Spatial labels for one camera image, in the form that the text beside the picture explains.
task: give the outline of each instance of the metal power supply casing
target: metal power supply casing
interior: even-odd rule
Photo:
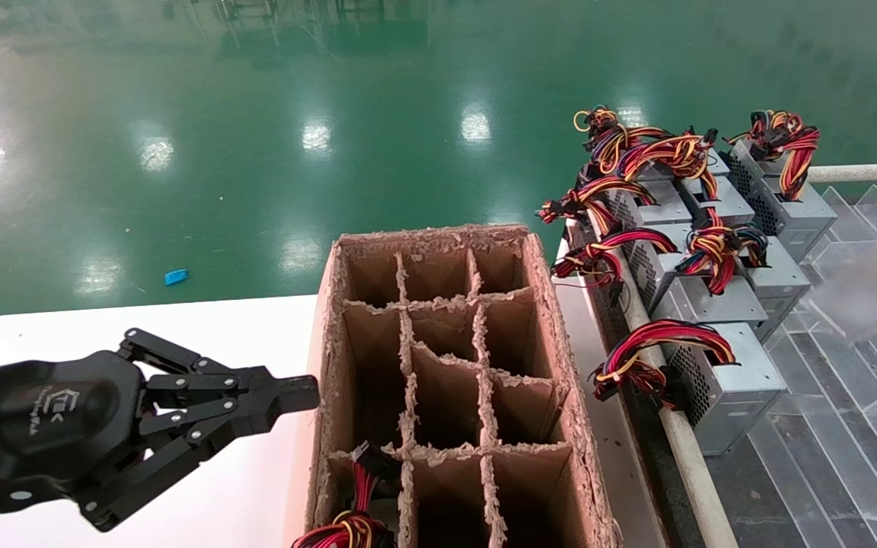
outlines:
[[[787,253],[800,263],[837,215],[807,183],[798,201],[784,202],[780,198],[780,171],[786,156],[776,162],[757,162],[749,149],[746,139],[733,147],[731,183],[756,212],[759,228],[768,236],[777,236]]]
[[[797,266],[790,253],[783,249],[780,240],[776,236],[768,236],[768,240],[767,266],[749,268],[745,263],[741,264],[746,281],[767,313],[767,319],[753,327],[753,333],[756,333],[760,343],[765,343],[770,334],[777,330],[783,319],[797,305],[797,301],[811,287],[804,271]],[[746,256],[746,250],[740,254]]]
[[[740,365],[713,365],[706,352],[692,346],[672,346],[667,360],[686,386],[690,401],[686,414],[707,457],[727,452],[787,392],[783,378],[749,325],[721,323],[712,327],[730,343]]]
[[[651,160],[648,165],[637,171],[634,176],[636,183],[642,183],[648,180],[673,180],[675,174],[672,173],[671,167],[662,162]]]
[[[686,236],[692,232],[688,223],[678,225],[650,226],[662,232],[679,249],[679,253],[655,253],[651,242],[629,242],[622,246],[627,267],[638,285],[638,295],[651,315],[662,295],[668,290],[669,282],[675,277],[675,265],[685,258]]]
[[[679,276],[675,267],[685,258],[688,225],[658,225],[651,229],[668,236],[681,253],[655,253],[649,242],[636,242],[624,250],[624,257],[638,295],[653,320],[675,318],[686,322],[751,322],[767,319],[763,305],[753,295],[751,286],[739,274],[726,286],[723,295],[710,295],[700,276]]]
[[[675,277],[668,291],[650,314],[653,320],[674,318],[692,323],[734,323],[751,325],[767,319],[753,288],[739,274],[726,286],[723,295],[711,295],[699,276]]]
[[[655,225],[674,225],[678,222],[692,225],[692,214],[671,180],[649,180],[638,184],[652,194],[655,205],[640,205],[633,194],[623,190],[607,192],[608,205],[618,221],[622,221],[624,228],[658,229]]]
[[[745,225],[753,219],[753,209],[724,176],[716,176],[716,200],[706,201],[703,185],[695,178],[683,178],[678,183],[679,195],[685,202],[696,226],[706,222],[706,208],[716,208],[716,214],[726,226]]]

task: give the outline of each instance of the yellow wire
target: yellow wire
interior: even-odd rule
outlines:
[[[578,110],[577,112],[575,112],[574,113],[574,128],[577,129],[577,131],[581,132],[582,134],[585,134],[586,132],[591,131],[591,126],[588,126],[587,128],[581,128],[581,126],[577,125],[577,117],[582,115],[582,114],[584,114],[586,116],[591,116],[591,112],[589,112],[587,110]]]
[[[347,521],[341,521],[340,524],[347,528],[347,546],[348,548],[354,548],[354,530],[351,528],[351,524],[347,523]]]

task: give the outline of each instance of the cardboard divider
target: cardboard divider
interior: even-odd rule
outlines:
[[[344,298],[348,301],[366,302],[375,308],[384,308],[389,302],[399,302],[400,253],[377,250],[361,253],[353,247],[344,253],[347,269]]]
[[[448,450],[480,444],[478,367],[442,363],[421,344],[411,349],[417,392],[415,441]]]
[[[553,382],[491,374],[496,437],[503,444],[553,444],[563,441],[561,408]]]
[[[456,358],[478,361],[473,337],[476,305],[464,302],[452,306],[421,306],[408,309],[414,340],[424,343],[435,356],[452,354]]]
[[[472,249],[466,250],[466,274],[469,276],[469,301],[473,301],[480,294],[480,286],[483,285],[483,277],[480,276],[480,267],[476,264],[476,254]]]
[[[448,458],[438,464],[414,461],[410,509],[412,541],[418,548],[487,548],[487,524],[480,457]]]
[[[570,472],[573,455],[566,444],[492,455],[505,548],[588,546]]]
[[[405,379],[401,374],[400,312],[344,305],[346,343],[339,356],[342,374],[334,399],[342,412],[331,430],[334,451],[351,451],[361,441],[400,447],[399,418],[404,412]]]
[[[499,246],[473,246],[470,252],[480,272],[481,294],[505,294],[529,287],[523,268],[522,240]]]
[[[445,253],[408,253],[401,259],[408,301],[431,301],[436,296],[453,298],[469,292],[465,247]]]
[[[484,305],[483,338],[490,367],[525,377],[550,378],[545,332],[534,307],[532,288],[512,294],[512,298]]]

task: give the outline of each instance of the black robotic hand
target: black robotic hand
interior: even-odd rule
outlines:
[[[116,353],[0,367],[0,513],[72,499],[111,530],[230,441],[320,403],[310,375],[227,368],[143,330],[125,337]],[[133,362],[167,374],[144,381]]]

